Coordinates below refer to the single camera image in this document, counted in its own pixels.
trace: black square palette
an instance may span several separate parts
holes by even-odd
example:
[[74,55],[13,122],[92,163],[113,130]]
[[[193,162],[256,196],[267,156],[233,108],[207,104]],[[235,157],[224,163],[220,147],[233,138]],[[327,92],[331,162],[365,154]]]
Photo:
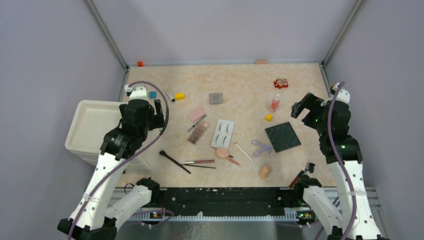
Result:
[[301,144],[290,122],[268,127],[265,129],[265,132],[276,153]]

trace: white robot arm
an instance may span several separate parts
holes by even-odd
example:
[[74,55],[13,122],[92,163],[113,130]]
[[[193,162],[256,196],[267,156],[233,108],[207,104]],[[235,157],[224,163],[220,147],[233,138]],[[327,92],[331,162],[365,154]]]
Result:
[[[125,86],[125,92],[129,101],[119,106],[122,115],[119,125],[104,136],[94,174],[81,201],[70,217],[62,219],[57,226],[69,239],[70,236],[77,240],[115,239],[125,221],[159,191],[157,182],[143,178],[128,195],[108,208],[118,180],[129,164],[127,159],[142,146],[150,130],[165,125],[160,100],[154,101],[155,114],[144,84]],[[96,186],[99,187],[90,196]]]
[[[294,191],[313,209],[329,240],[342,239],[342,235],[346,231],[348,233],[345,236],[349,240],[385,240],[386,238],[381,236],[381,232],[374,221],[368,202],[362,174],[363,158],[359,144],[348,134],[348,123],[351,117],[348,106],[350,94],[346,89],[339,89],[340,87],[340,84],[337,83],[331,89],[333,94],[338,90],[333,107],[330,106],[334,96],[323,100],[308,93],[300,102],[291,107],[291,116],[297,118],[303,109],[309,109],[309,113],[302,119],[302,122],[306,126],[316,129],[319,134],[319,147],[334,176],[342,214],[324,195],[324,190],[316,179],[302,176],[294,186]],[[328,119],[329,112],[332,113],[331,119]],[[331,121],[332,135],[329,134],[328,130],[329,121]],[[333,137],[336,148],[334,150],[330,137]],[[348,177],[340,166],[335,151],[342,156]],[[353,185],[353,192],[350,190],[348,178]],[[356,212],[354,213],[353,225],[348,229],[354,206],[352,196],[356,199]]]

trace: small yellow object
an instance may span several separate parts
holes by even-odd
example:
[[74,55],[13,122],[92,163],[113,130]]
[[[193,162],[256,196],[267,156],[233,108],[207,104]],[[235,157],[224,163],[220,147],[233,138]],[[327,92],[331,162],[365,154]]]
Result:
[[175,95],[173,96],[175,98],[175,100],[183,100],[186,98],[186,96],[184,96],[184,93],[180,92],[180,93],[175,93]]
[[266,115],[266,120],[268,122],[271,122],[271,119],[273,119],[273,116],[271,114]]

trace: white pencil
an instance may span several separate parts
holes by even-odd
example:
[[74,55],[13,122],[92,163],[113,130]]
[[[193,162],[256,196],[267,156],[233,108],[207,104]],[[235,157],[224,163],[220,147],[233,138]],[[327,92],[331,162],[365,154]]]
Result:
[[253,162],[253,159],[237,144],[237,142],[234,142],[234,144]]

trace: lavender wall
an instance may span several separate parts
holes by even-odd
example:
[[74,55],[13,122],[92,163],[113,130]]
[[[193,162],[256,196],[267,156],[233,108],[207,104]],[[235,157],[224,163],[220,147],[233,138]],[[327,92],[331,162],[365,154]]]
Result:
[[118,99],[123,70],[82,0],[0,3],[1,239],[64,239],[93,168],[65,149],[79,101]]
[[422,239],[424,1],[368,1],[328,69],[350,91],[351,134],[392,239]]
[[355,0],[94,0],[130,65],[322,61]]

